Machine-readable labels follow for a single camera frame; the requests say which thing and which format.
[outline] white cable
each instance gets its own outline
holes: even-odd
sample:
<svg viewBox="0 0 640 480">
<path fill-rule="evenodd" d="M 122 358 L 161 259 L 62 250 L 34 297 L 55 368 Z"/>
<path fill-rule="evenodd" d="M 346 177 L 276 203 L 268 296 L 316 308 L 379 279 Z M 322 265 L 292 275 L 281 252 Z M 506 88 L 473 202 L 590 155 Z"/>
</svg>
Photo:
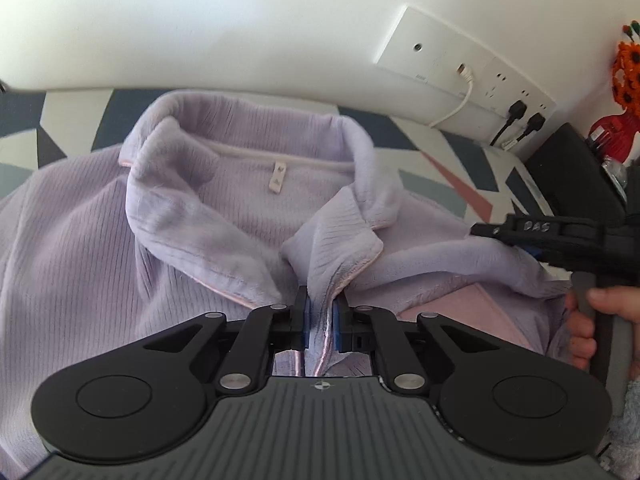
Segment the white cable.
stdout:
<svg viewBox="0 0 640 480">
<path fill-rule="evenodd" d="M 460 110 L 462 110 L 464 105 L 466 105 L 466 103 L 469 101 L 469 98 L 471 97 L 471 92 L 474 90 L 474 73 L 471 72 L 471 69 L 468 66 L 466 66 L 464 63 L 458 67 L 458 73 L 460 74 L 460 77 L 464 79 L 468 84 L 465 98 L 462 99 L 462 102 L 458 105 L 458 107 L 455 110 L 448 113 L 444 117 L 439 118 L 437 121 L 433 121 L 433 123 L 430 123 L 429 124 L 430 128 L 433 128 L 437 124 L 440 124 L 442 121 L 446 121 L 450 117 L 453 117 Z"/>
</svg>

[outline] power socket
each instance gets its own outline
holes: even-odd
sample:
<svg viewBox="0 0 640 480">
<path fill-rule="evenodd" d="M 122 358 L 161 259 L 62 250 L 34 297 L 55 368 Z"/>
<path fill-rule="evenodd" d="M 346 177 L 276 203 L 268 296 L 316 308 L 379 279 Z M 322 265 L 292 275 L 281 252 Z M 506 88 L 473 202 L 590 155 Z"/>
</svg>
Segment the power socket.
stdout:
<svg viewBox="0 0 640 480">
<path fill-rule="evenodd" d="M 507 118 L 511 105 L 521 100 L 527 105 L 527 113 L 518 121 L 521 126 L 536 112 L 548 119 L 556 109 L 545 91 L 487 47 L 414 7 L 402 10 L 376 60 L 381 68 L 458 97 L 467 88 L 456 72 L 461 63 L 474 73 L 469 100 L 482 108 Z"/>
</svg>

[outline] lavender fleece jacket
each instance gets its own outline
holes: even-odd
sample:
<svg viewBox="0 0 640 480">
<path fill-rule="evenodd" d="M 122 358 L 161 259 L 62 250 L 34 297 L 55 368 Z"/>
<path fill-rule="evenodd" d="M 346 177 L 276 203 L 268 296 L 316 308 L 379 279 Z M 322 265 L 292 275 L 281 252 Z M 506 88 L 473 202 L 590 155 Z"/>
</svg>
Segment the lavender fleece jacket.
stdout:
<svg viewBox="0 0 640 480">
<path fill-rule="evenodd" d="M 269 190 L 276 162 L 287 167 Z M 332 349 L 330 305 L 395 313 L 482 283 L 530 345 L 557 356 L 565 282 L 402 189 L 350 118 L 172 92 L 121 147 L 36 172 L 0 202 L 0 471 L 45 455 L 37 386 L 72 363 L 203 312 L 242 319 L 312 300 L 310 347 L 281 374 L 360 374 Z"/>
</svg>

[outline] geometric patterned rug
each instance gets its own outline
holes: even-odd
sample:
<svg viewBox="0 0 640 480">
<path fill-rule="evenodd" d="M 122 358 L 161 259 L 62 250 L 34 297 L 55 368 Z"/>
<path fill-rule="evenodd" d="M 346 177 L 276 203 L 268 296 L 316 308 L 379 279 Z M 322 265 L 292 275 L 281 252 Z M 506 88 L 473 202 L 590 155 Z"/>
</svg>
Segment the geometric patterned rug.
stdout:
<svg viewBox="0 0 640 480">
<path fill-rule="evenodd" d="M 0 199 L 33 171 L 62 158 L 121 143 L 142 112 L 168 89 L 97 89 L 0 94 Z M 524 165 L 513 155 L 413 121 L 336 105 L 238 94 L 266 105 L 341 114 L 369 133 L 380 161 L 407 190 L 466 222 L 502 222 L 517 210 L 551 215 Z"/>
</svg>

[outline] red vase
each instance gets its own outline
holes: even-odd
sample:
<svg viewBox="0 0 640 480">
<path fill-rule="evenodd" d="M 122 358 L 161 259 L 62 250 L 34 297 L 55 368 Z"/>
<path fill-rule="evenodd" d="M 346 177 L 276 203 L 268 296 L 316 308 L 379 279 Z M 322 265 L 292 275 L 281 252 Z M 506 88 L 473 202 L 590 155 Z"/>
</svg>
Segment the red vase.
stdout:
<svg viewBox="0 0 640 480">
<path fill-rule="evenodd" d="M 640 133 L 640 119 L 627 110 L 620 115 L 598 119 L 589 130 L 590 144 L 602 159 L 609 155 L 624 163 L 631 152 L 636 133 Z"/>
</svg>

